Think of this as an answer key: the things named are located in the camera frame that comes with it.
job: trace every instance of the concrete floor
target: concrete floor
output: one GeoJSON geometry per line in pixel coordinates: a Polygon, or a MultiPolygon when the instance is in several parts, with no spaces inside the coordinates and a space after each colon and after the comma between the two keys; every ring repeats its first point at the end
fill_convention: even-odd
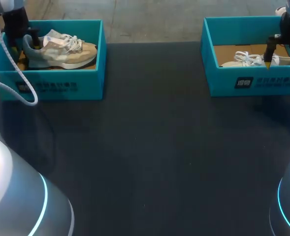
{"type": "Polygon", "coordinates": [[[273,15],[285,0],[27,0],[31,20],[103,19],[107,42],[200,39],[204,17],[273,15]]]}

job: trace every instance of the shoelace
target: shoelace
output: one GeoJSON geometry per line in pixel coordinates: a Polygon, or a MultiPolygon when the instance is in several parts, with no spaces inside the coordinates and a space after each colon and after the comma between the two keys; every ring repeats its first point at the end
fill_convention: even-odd
{"type": "Polygon", "coordinates": [[[82,43],[84,42],[81,39],[78,39],[77,36],[71,36],[69,34],[62,34],[61,38],[64,38],[64,44],[60,48],[69,47],[68,51],[81,51],[82,43]]]}
{"type": "Polygon", "coordinates": [[[236,52],[234,59],[242,62],[243,66],[262,65],[263,60],[261,55],[249,55],[248,52],[236,52]]]}

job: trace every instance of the black mat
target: black mat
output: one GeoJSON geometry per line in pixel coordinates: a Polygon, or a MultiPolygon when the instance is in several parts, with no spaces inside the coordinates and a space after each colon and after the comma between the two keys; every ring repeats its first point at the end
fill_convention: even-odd
{"type": "Polygon", "coordinates": [[[69,196],[76,236],[270,235],[290,97],[211,98],[197,42],[110,44],[105,84],[103,101],[0,106],[8,145],[69,196]]]}

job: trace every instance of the white sneaker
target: white sneaker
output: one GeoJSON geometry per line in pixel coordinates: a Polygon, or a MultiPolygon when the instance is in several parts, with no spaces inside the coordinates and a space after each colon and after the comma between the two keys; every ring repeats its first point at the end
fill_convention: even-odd
{"type": "Polygon", "coordinates": [[[286,7],[285,6],[281,6],[281,7],[278,7],[276,9],[275,15],[276,16],[282,16],[285,12],[286,12],[286,7]]]}
{"type": "MultiPolygon", "coordinates": [[[[235,61],[226,62],[221,67],[265,66],[263,55],[249,55],[248,52],[236,52],[235,61]]],[[[280,57],[274,54],[271,66],[290,65],[290,57],[280,57]]]]}
{"type": "Polygon", "coordinates": [[[40,37],[41,49],[31,48],[30,35],[23,37],[23,51],[29,59],[30,68],[58,66],[64,69],[77,69],[92,62],[97,56],[97,46],[85,43],[76,36],[60,34],[51,30],[40,37]]]}

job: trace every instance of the shoe box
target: shoe box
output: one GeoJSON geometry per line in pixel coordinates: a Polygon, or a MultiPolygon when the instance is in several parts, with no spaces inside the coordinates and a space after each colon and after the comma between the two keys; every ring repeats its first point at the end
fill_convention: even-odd
{"type": "MultiPolygon", "coordinates": [[[[290,94],[290,65],[220,67],[234,61],[237,51],[263,55],[269,36],[280,34],[278,16],[205,18],[201,55],[211,96],[290,94]]],[[[275,54],[290,57],[290,48],[277,45],[275,54]]]]}
{"type": "MultiPolygon", "coordinates": [[[[102,20],[52,20],[30,21],[31,27],[40,29],[39,36],[51,29],[60,33],[76,35],[78,38],[98,46],[95,64],[76,70],[38,69],[27,70],[24,54],[9,51],[23,74],[36,90],[39,100],[101,100],[106,63],[106,41],[102,20]]],[[[25,99],[32,101],[33,95],[18,72],[11,65],[0,45],[0,81],[13,88],[25,99]]],[[[2,100],[16,100],[10,93],[0,89],[2,100]]]]}

